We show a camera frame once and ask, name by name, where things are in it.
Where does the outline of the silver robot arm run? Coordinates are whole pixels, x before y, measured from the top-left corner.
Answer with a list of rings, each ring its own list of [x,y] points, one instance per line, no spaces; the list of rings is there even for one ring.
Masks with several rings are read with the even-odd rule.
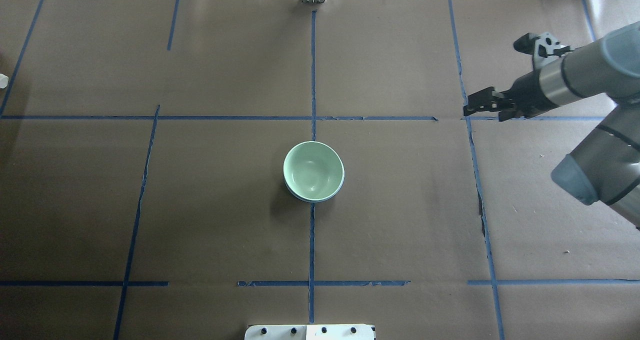
[[[578,101],[605,96],[612,107],[592,117],[593,130],[551,172],[551,180],[586,206],[601,203],[639,226],[639,23],[589,44],[563,44],[550,32],[526,33],[513,48],[532,69],[509,89],[492,85],[467,96],[464,116],[492,112],[499,122],[533,119]]]

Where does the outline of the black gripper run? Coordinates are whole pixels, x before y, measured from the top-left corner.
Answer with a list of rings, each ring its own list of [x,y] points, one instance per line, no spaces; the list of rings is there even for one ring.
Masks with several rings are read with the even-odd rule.
[[[497,113],[498,121],[530,119],[551,110],[551,101],[540,84],[540,71],[531,71],[517,78],[507,91],[495,93],[495,87],[487,87],[467,95],[467,105],[462,114],[470,117],[476,113]]]

